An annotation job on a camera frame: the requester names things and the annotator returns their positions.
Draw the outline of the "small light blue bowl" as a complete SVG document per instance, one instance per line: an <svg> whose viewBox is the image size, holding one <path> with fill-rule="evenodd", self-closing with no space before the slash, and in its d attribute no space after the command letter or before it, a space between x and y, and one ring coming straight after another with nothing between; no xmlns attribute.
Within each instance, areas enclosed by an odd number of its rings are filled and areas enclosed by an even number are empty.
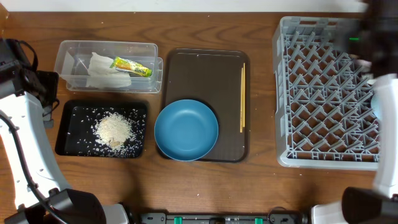
<svg viewBox="0 0 398 224"><path fill-rule="evenodd" d="M376 94L373 94L373 97L371 98L371 108L373 110L373 114L378 120L382 119L382 114L381 110L379 107L379 102Z"/></svg>

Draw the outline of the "white napkin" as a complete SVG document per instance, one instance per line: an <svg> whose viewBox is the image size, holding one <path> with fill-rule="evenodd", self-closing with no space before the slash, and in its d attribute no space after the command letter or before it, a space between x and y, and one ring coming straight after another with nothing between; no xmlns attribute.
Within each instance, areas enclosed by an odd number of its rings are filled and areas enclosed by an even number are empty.
<svg viewBox="0 0 398 224"><path fill-rule="evenodd" d="M87 69L89 77L86 87L93 88L123 88L131 85L130 75L111 68L113 59L100 56L93 52Z"/></svg>

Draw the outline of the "yellow green snack wrapper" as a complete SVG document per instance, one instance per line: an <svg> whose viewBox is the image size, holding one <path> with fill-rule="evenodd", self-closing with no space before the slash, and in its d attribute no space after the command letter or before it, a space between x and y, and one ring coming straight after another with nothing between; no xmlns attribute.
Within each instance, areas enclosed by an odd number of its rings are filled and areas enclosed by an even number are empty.
<svg viewBox="0 0 398 224"><path fill-rule="evenodd" d="M116 57L110 68L114 68L120 72L128 72L128 73L135 73L136 75L140 75L142 77L150 77L152 75L152 70L143 66L140 63Z"/></svg>

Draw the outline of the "wooden chopstick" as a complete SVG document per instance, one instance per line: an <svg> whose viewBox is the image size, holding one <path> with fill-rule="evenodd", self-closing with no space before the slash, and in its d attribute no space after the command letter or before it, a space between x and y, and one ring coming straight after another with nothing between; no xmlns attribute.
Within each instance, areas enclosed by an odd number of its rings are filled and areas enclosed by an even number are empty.
<svg viewBox="0 0 398 224"><path fill-rule="evenodd" d="M240 84L240 122L239 122L239 132L243 132L243 68L241 68L241 84Z"/></svg>
<svg viewBox="0 0 398 224"><path fill-rule="evenodd" d="M243 127L246 127L246 63L243 63Z"/></svg>

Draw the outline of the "large dark blue plate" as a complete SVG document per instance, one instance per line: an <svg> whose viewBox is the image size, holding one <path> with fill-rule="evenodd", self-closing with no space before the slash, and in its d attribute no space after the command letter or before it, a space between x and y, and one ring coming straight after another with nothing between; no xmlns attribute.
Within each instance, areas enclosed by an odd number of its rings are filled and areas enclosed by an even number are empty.
<svg viewBox="0 0 398 224"><path fill-rule="evenodd" d="M218 140L214 112L197 100L178 100L158 115L154 137L160 151L176 161L195 161L207 155Z"/></svg>

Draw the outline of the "pink bowl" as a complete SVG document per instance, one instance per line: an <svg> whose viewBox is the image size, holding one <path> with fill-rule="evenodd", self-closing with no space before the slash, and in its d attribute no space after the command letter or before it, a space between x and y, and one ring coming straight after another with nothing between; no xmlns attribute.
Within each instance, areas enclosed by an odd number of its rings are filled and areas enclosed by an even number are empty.
<svg viewBox="0 0 398 224"><path fill-rule="evenodd" d="M363 73L370 73L372 63L362 59L356 59L355 63L362 68Z"/></svg>

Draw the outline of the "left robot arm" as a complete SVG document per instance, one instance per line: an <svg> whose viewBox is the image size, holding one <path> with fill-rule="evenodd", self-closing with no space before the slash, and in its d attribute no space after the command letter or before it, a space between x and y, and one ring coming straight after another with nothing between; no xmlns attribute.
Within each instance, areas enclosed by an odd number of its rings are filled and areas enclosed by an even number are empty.
<svg viewBox="0 0 398 224"><path fill-rule="evenodd" d="M1 139L17 209L5 223L132 223L122 204L102 205L63 176L45 131L59 104L59 75L39 71L25 48L23 40L1 39Z"/></svg>

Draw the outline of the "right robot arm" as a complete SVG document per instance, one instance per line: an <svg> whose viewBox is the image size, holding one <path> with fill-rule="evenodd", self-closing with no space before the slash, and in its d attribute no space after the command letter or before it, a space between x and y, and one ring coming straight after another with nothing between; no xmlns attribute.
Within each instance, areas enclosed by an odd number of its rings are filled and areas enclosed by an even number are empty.
<svg viewBox="0 0 398 224"><path fill-rule="evenodd" d="M397 223L397 1L369 1L361 20L340 30L337 43L369 67L375 79L380 161L371 190L346 188L341 201L314 206L310 221Z"/></svg>

